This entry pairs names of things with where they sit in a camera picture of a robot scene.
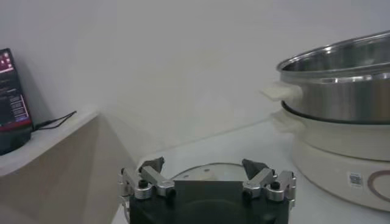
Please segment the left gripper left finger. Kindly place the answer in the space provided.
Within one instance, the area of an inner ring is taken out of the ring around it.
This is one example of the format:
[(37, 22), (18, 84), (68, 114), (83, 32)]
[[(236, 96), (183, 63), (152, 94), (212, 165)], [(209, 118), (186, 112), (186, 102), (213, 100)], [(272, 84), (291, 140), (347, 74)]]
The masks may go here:
[(144, 161), (137, 169), (122, 168), (119, 173), (119, 195), (122, 198), (135, 197), (148, 200), (153, 194), (164, 198), (175, 196), (175, 182), (161, 175), (164, 157)]

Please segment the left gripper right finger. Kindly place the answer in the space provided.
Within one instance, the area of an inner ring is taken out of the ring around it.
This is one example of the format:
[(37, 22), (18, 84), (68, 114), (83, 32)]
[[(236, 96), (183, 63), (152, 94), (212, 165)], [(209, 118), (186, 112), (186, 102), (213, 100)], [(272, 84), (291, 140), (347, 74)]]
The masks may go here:
[(291, 210), (296, 205), (296, 176), (294, 172), (283, 170), (279, 174), (265, 163), (249, 159), (242, 160), (242, 166), (248, 177), (243, 182), (243, 196), (253, 200), (263, 194), (267, 200), (281, 203), (287, 201)]

